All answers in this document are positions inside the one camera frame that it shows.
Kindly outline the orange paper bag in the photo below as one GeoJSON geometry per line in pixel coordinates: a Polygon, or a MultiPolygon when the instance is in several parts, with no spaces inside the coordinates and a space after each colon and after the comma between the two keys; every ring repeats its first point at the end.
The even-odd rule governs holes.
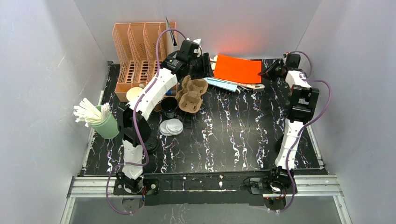
{"type": "Polygon", "coordinates": [[[243,84],[258,84],[262,82],[258,75],[261,71],[261,61],[217,55],[214,77],[243,84]]]}

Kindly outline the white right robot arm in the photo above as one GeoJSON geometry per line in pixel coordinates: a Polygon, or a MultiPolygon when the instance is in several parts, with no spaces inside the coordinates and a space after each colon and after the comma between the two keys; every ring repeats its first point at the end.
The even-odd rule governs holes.
{"type": "Polygon", "coordinates": [[[290,87],[285,106],[285,130],[268,179],[273,191],[289,188],[293,183],[295,156],[306,125],[312,121],[319,97],[319,89],[308,84],[304,71],[299,68],[301,51],[291,51],[276,59],[267,69],[258,73],[267,80],[282,78],[290,87]]]}

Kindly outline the brown pulp cup carrier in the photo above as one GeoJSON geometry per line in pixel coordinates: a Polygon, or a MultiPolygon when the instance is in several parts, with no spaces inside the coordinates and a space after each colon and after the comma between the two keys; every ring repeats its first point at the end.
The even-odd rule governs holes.
{"type": "Polygon", "coordinates": [[[187,113],[197,113],[203,103],[202,95],[208,89],[208,82],[205,79],[192,79],[190,76],[183,78],[181,90],[177,92],[175,98],[178,107],[187,113]]]}

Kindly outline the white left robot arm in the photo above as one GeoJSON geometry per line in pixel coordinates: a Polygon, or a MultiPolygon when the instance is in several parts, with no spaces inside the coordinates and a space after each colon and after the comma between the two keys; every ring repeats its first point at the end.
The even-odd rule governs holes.
{"type": "Polygon", "coordinates": [[[200,40],[183,40],[179,50],[170,53],[158,66],[157,73],[126,107],[118,107],[118,125],[124,147],[119,174],[137,181],[149,162],[145,143],[151,136],[148,119],[165,93],[181,79],[201,79],[212,76],[210,56],[202,53],[200,40]]]}

